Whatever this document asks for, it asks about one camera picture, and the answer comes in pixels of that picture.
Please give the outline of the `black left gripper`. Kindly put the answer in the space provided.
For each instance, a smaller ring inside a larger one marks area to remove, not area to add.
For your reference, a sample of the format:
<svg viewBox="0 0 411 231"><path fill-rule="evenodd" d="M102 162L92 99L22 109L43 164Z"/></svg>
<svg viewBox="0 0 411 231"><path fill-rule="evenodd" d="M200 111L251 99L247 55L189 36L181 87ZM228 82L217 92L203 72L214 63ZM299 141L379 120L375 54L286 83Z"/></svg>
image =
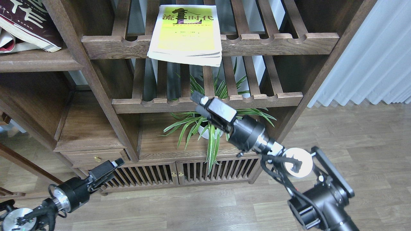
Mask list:
<svg viewBox="0 0 411 231"><path fill-rule="evenodd" d="M71 213L87 203L90 194L112 179L114 170L124 163L122 158L107 160L90 170L86 179L73 177L60 185L52 184L51 197L58 211Z"/></svg>

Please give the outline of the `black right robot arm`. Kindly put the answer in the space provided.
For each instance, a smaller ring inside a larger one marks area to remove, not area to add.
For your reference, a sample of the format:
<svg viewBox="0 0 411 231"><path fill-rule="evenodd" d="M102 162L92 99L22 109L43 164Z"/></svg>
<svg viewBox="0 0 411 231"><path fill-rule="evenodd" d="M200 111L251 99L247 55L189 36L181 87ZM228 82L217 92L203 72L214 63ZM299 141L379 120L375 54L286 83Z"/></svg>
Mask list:
<svg viewBox="0 0 411 231"><path fill-rule="evenodd" d="M238 111L220 99L194 91L191 100L210 124L229 133L229 143L261 155L261 168L285 187L288 206L304 230L359 230L345 211L355 193L319 147L285 148L263 123L248 115L239 119Z"/></svg>

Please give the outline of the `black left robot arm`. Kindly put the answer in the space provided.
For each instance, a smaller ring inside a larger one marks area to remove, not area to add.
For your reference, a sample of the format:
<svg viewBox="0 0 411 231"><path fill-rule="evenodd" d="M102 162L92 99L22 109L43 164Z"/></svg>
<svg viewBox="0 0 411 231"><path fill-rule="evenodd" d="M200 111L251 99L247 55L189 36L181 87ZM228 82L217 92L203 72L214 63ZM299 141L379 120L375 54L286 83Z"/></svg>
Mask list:
<svg viewBox="0 0 411 231"><path fill-rule="evenodd" d="M114 178L114 171L124 164L122 158L115 161L105 161L89 171L85 179L73 177L60 185L50 184L50 198L43 200L35 209L16 208L15 200L1 203L1 230L3 231L44 231L48 226L50 231L55 228L56 218L60 212L62 218L72 213L90 199L101 186Z"/></svg>

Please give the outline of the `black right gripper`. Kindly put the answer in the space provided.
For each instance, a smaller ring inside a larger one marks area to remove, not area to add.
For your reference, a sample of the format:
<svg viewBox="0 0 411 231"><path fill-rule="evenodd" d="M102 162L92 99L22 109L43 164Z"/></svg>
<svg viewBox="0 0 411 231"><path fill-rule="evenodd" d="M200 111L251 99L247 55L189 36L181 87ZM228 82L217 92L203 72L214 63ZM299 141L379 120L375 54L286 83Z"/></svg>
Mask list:
<svg viewBox="0 0 411 231"><path fill-rule="evenodd" d="M218 98L209 98L194 91L190 99L197 104L195 111L205 117L210 124L224 133L230 134L229 143L239 150L253 150L258 154L274 154L275 139L266 133L263 123L246 115L236 119L237 111Z"/></svg>

